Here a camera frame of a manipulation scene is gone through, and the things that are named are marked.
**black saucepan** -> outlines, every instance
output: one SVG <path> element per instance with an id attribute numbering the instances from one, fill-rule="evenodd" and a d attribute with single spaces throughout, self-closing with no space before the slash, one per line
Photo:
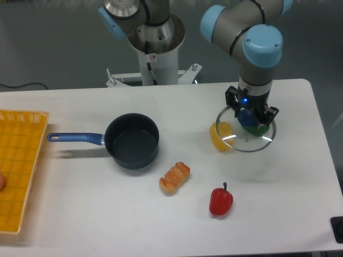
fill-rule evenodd
<path id="1" fill-rule="evenodd" d="M 51 133 L 50 142 L 89 142 L 105 145 L 120 166 L 140 169 L 150 164 L 159 151 L 159 130 L 154 121 L 143 114 L 124 114 L 112 121 L 105 134 Z"/>

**orange food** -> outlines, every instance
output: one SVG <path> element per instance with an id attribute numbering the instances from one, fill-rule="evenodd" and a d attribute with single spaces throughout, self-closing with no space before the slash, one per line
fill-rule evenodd
<path id="1" fill-rule="evenodd" d="M 164 178 L 160 178 L 160 188 L 169 195 L 172 195 L 176 190 L 188 179 L 191 169 L 183 162 L 178 162 L 175 166 L 165 174 Z"/>

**black cable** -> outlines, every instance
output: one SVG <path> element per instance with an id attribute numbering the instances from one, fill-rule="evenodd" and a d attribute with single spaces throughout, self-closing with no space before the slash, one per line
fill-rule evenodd
<path id="1" fill-rule="evenodd" d="M 232 51 L 234 50 L 234 47 L 237 43 L 237 41 L 240 39 L 240 37 L 247 32 L 251 27 L 247 27 L 245 29 L 243 29 L 241 32 L 239 32 L 239 34 L 235 37 L 234 41 L 232 42 L 231 46 L 230 46 L 230 51 L 229 51 L 229 56 L 232 55 Z"/>
<path id="2" fill-rule="evenodd" d="M 265 24 L 266 23 L 266 16 L 264 14 L 264 10 L 263 10 L 262 6 L 256 0 L 250 0 L 250 1 L 253 2 L 257 6 L 257 8 L 259 9 L 259 11 L 262 15 L 262 24 Z"/>
<path id="3" fill-rule="evenodd" d="M 23 85 L 21 85 L 21 86 L 13 86 L 13 87 L 7 86 L 7 85 L 4 85 L 4 84 L 1 84 L 1 83 L 0 83 L 0 86 L 2 86 L 2 87 L 7 87 L 7 88 L 20 88 L 20 87 L 26 87 L 26 86 L 29 86 L 29 85 L 41 85 L 41 86 L 43 86 L 46 90 L 49 90 L 49 88 L 48 88 L 46 85 L 44 85 L 43 83 L 40 83 L 40 82 L 31 82 L 31 83 L 23 84 Z"/>
<path id="4" fill-rule="evenodd" d="M 144 11 L 145 11 L 145 14 L 146 14 L 146 22 L 149 22 L 150 21 L 150 11 L 149 11 L 149 7 L 148 5 L 145 3 L 145 0 L 140 0 L 143 8 L 144 8 Z"/>
<path id="5" fill-rule="evenodd" d="M 148 42 L 148 41 L 145 41 L 145 45 L 144 45 L 144 52 L 145 52 L 145 55 L 148 54 L 148 51 L 149 51 L 149 42 Z M 159 84 L 158 84 L 157 81 L 156 81 L 156 78 L 155 78 L 154 72 L 152 71 L 150 62 L 147 61 L 147 62 L 146 62 L 146 65 L 147 65 L 147 67 L 148 67 L 148 70 L 150 71 L 150 75 L 151 75 L 151 78 L 152 78 L 152 82 L 154 83 L 154 86 L 158 86 Z"/>

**glass lid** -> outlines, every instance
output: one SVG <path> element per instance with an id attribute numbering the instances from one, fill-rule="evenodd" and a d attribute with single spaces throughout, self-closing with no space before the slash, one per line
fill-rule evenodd
<path id="1" fill-rule="evenodd" d="M 215 122 L 219 138 L 239 152 L 257 152 L 266 148 L 274 139 L 277 127 L 273 120 L 269 126 L 260 124 L 255 115 L 242 109 L 235 118 L 235 111 L 226 106 Z"/>

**blue handle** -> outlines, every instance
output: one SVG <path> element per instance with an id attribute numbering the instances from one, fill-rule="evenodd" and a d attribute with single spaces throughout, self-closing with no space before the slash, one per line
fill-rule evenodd
<path id="1" fill-rule="evenodd" d="M 96 133 L 51 133 L 50 142 L 88 142 L 102 146 L 102 134 Z"/>

